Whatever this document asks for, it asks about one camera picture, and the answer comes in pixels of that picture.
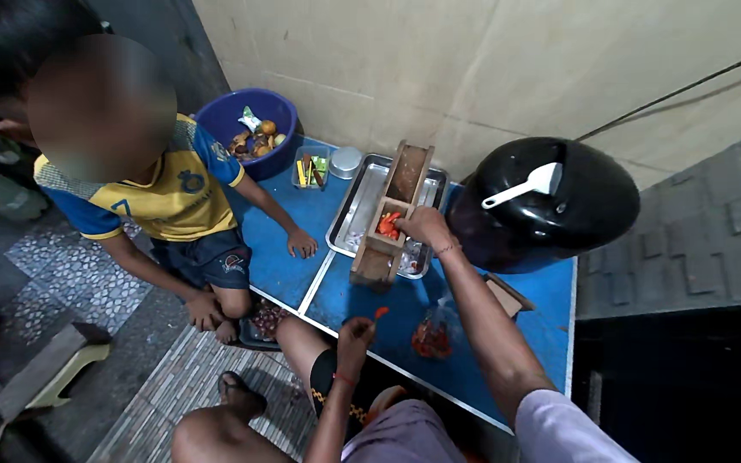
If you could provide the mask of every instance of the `white sleeve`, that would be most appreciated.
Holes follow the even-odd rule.
[[[565,395],[533,391],[516,410],[516,437],[532,463],[636,462]]]

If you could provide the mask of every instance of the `white wall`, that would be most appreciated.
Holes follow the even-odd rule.
[[[232,88],[282,93],[334,144],[435,144],[457,179],[503,142],[578,137],[741,59],[733,0],[193,2]],[[590,143],[646,187],[739,139],[741,85]]]

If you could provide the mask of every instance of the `shorts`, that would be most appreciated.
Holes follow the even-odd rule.
[[[253,251],[244,244],[239,226],[193,241],[151,241],[159,265],[196,289],[207,283],[224,289],[250,287]]]
[[[328,349],[316,358],[314,367],[310,370],[310,394],[314,397],[314,409],[316,417],[322,415],[325,400],[328,398],[330,388],[334,384],[334,373],[336,372],[336,350]],[[359,374],[359,382],[353,391],[351,408],[347,416],[347,429],[345,442],[353,439],[365,425],[365,415],[371,410],[376,397],[389,387],[400,385],[398,375],[381,363],[371,358],[365,360]],[[408,399],[417,399],[411,393],[403,395],[396,403]]]

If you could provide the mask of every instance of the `forearm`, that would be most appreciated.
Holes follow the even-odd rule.
[[[439,257],[488,388],[512,426],[521,399],[555,389],[516,324],[459,247]]]
[[[271,217],[276,223],[285,229],[285,232],[290,234],[297,228],[296,222],[287,211],[276,202],[264,188],[255,185],[256,188],[251,189],[246,198],[256,207],[262,209],[265,214]]]
[[[316,426],[304,463],[330,463],[342,459],[342,447],[347,430],[353,387],[345,381],[334,380],[328,399],[325,400],[319,424]]]
[[[119,267],[124,268],[134,277],[171,291],[185,301],[190,300],[192,295],[198,291],[188,283],[169,274],[156,261],[137,248],[126,250],[120,256],[114,256],[114,259]]]

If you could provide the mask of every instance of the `tiled floor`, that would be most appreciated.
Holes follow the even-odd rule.
[[[129,237],[139,227],[124,224]],[[95,323],[116,334],[151,289],[132,277],[95,241],[83,238],[67,221],[37,224],[5,252],[31,278],[5,307],[27,344],[35,342],[55,318],[69,309],[80,321]]]
[[[157,369],[96,448],[89,463],[170,461],[170,436],[193,409],[218,405],[217,378],[225,370],[242,375],[268,398],[268,411],[250,426],[292,458],[301,460],[315,426],[302,384],[282,353],[222,346],[213,333],[188,326]]]

